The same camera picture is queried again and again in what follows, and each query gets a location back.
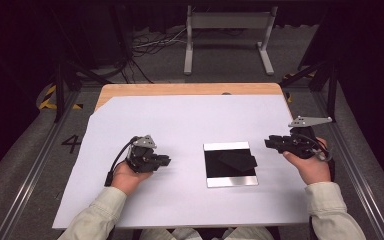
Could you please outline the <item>white table sheet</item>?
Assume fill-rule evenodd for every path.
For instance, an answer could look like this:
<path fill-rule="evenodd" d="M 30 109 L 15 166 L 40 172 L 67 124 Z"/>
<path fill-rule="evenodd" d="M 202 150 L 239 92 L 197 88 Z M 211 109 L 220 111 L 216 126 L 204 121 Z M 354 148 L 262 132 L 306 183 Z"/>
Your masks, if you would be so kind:
<path fill-rule="evenodd" d="M 128 197 L 121 228 L 288 225 L 308 220 L 304 183 L 265 138 L 285 135 L 292 117 L 280 95 L 114 97 L 89 119 L 53 226 L 63 229 L 104 187 L 122 147 L 150 135 L 170 157 Z M 246 142 L 255 186 L 210 188 L 203 147 Z"/>

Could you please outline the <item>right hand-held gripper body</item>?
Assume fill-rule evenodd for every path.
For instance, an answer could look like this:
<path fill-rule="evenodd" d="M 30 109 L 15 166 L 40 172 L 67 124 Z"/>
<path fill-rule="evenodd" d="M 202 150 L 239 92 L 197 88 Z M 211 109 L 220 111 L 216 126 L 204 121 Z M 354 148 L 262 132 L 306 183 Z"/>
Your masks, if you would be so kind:
<path fill-rule="evenodd" d="M 327 146 L 315 136 L 313 126 L 331 123 L 331 117 L 298 116 L 290 124 L 292 145 L 298 149 L 296 155 L 302 159 L 316 156 L 318 159 L 331 159 Z"/>

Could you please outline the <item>person's lap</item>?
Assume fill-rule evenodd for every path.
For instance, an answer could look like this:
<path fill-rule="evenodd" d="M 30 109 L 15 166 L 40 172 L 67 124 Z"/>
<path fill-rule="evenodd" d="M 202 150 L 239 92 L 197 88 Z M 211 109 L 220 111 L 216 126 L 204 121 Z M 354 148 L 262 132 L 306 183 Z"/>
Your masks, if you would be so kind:
<path fill-rule="evenodd" d="M 196 229 L 176 228 L 145 229 L 139 236 L 139 240 L 204 240 Z M 274 236 L 265 227 L 237 227 L 227 228 L 221 237 L 211 237 L 209 240 L 275 240 Z"/>

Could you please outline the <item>metal floor rail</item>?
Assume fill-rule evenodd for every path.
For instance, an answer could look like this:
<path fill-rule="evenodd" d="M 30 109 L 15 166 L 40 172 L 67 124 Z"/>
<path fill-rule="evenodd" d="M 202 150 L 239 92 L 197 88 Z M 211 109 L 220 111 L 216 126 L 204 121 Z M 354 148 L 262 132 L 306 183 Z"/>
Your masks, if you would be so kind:
<path fill-rule="evenodd" d="M 323 130 L 333 145 L 336 180 L 367 239 L 384 240 L 384 172 L 341 93 L 336 98 L 335 118 Z"/>
<path fill-rule="evenodd" d="M 19 218 L 22 215 L 23 210 L 25 209 L 36 187 L 45 164 L 48 161 L 52 147 L 56 142 L 57 136 L 61 132 L 62 126 L 64 125 L 69 112 L 75 104 L 78 95 L 78 92 L 70 92 L 67 95 L 67 100 L 64 103 L 65 110 L 62 111 L 62 115 L 59 117 L 59 120 L 51 125 L 47 137 L 37 157 L 35 158 L 34 163 L 26 175 L 25 180 L 21 184 L 21 187 L 19 188 L 10 209 L 8 210 L 4 220 L 0 225 L 0 240 L 8 240 L 11 236 Z"/>

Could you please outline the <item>black metal stand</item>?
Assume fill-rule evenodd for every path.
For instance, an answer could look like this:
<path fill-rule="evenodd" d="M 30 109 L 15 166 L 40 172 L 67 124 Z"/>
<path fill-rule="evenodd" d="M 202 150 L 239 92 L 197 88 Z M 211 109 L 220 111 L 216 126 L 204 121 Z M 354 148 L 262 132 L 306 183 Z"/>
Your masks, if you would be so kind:
<path fill-rule="evenodd" d="M 55 65 L 55 80 L 56 85 L 56 117 L 54 122 L 59 122 L 66 112 L 67 104 L 64 96 L 64 88 L 68 87 L 70 91 L 78 92 L 82 87 L 80 77 L 77 73 L 80 72 L 87 78 L 92 79 L 102 85 L 109 84 L 105 78 L 93 73 L 92 71 L 80 66 L 79 64 L 61 60 Z"/>
<path fill-rule="evenodd" d="M 333 61 L 322 61 L 314 65 L 308 66 L 303 70 L 298 71 L 289 78 L 282 79 L 279 83 L 281 88 L 287 87 L 302 78 L 306 75 L 314 73 L 314 77 L 308 84 L 309 89 L 312 92 L 319 92 L 328 84 L 328 96 L 326 103 L 326 110 L 329 117 L 333 121 L 335 119 L 335 106 L 336 106 L 336 93 L 337 93 L 337 71 L 335 63 Z"/>

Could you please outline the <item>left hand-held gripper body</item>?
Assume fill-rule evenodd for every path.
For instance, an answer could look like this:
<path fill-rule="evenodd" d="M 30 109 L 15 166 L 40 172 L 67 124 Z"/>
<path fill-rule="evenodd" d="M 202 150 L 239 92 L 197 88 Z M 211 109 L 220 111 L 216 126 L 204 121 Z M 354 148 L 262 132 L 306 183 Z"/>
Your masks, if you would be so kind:
<path fill-rule="evenodd" d="M 136 137 L 130 144 L 126 162 L 136 173 L 153 172 L 157 169 L 153 158 L 156 144 L 150 135 Z"/>

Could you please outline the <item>wooden table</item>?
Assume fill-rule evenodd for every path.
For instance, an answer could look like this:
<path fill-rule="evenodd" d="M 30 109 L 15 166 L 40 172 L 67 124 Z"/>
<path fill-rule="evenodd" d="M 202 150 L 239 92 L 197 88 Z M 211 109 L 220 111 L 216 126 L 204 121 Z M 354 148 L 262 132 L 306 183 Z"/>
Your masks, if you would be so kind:
<path fill-rule="evenodd" d="M 276 95 L 287 100 L 277 83 L 164 83 L 164 84 L 107 84 L 101 89 L 95 111 L 111 98 L 119 96 L 159 95 Z"/>

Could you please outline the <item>black cloth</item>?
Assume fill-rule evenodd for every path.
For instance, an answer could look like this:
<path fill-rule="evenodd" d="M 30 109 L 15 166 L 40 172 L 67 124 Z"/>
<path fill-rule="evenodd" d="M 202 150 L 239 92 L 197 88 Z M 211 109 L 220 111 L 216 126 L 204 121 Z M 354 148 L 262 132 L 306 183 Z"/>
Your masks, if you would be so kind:
<path fill-rule="evenodd" d="M 219 161 L 240 172 L 257 167 L 256 158 L 249 151 L 225 151 Z"/>

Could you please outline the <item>person's left hand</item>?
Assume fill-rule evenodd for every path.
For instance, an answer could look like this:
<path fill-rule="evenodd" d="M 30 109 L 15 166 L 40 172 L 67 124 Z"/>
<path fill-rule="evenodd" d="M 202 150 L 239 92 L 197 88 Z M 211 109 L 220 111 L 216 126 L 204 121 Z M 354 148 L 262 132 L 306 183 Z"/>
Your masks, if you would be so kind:
<path fill-rule="evenodd" d="M 127 163 L 122 162 L 116 166 L 111 186 L 119 189 L 126 195 L 131 195 L 141 182 L 148 179 L 152 172 L 136 173 Z"/>

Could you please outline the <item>grey metal stand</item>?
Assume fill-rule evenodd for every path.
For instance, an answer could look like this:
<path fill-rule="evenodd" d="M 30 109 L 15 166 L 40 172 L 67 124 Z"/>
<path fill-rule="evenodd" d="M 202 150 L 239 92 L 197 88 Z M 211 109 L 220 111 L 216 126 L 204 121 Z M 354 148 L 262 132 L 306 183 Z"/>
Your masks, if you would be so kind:
<path fill-rule="evenodd" d="M 192 74 L 193 66 L 193 30 L 194 29 L 261 29 L 263 38 L 256 43 L 263 67 L 267 75 L 274 74 L 274 68 L 267 52 L 278 7 L 263 12 L 194 12 L 192 6 L 187 8 L 186 18 L 186 50 L 184 74 Z"/>

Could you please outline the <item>square black and silver plate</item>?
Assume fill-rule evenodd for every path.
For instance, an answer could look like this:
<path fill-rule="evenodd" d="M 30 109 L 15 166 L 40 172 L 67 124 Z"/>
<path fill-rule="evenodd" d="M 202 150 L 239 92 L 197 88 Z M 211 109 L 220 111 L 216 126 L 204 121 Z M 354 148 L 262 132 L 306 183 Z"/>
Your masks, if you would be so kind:
<path fill-rule="evenodd" d="M 245 172 L 235 170 L 219 161 L 225 151 L 250 151 L 248 142 L 206 143 L 203 145 L 208 188 L 256 186 L 255 168 Z"/>

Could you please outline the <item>yellow black hazard tape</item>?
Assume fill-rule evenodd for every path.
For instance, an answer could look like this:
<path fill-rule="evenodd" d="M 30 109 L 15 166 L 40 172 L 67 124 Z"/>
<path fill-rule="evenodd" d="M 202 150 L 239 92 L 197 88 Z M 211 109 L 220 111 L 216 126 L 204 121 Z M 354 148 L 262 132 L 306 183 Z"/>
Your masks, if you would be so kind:
<path fill-rule="evenodd" d="M 312 78 L 314 78 L 315 73 L 316 73 L 316 72 L 306 74 L 306 75 L 304 75 L 304 78 L 312 79 Z M 292 74 L 292 73 L 286 74 L 286 75 L 283 76 L 283 79 L 282 79 L 282 80 L 287 80 L 287 79 L 293 77 L 294 75 L 295 75 L 295 74 Z M 289 92 L 286 92 L 286 95 L 285 95 L 285 96 L 286 96 L 286 100 L 287 100 L 287 102 L 288 102 L 288 103 L 292 103 L 292 95 L 291 95 Z"/>
<path fill-rule="evenodd" d="M 56 85 L 51 84 L 49 88 L 46 90 L 44 98 L 39 104 L 38 108 L 39 109 L 57 109 L 57 105 L 55 103 L 50 102 L 55 92 L 56 92 Z"/>

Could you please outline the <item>person's right hand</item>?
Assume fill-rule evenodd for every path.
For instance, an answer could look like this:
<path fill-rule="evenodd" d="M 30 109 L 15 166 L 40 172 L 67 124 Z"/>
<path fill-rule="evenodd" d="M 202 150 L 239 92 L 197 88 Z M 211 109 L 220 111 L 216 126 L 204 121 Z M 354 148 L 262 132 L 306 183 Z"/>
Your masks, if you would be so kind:
<path fill-rule="evenodd" d="M 311 185 L 320 182 L 331 182 L 328 163 L 319 160 L 316 156 L 309 159 L 301 159 L 288 151 L 285 151 L 283 156 L 297 168 L 305 184 Z"/>

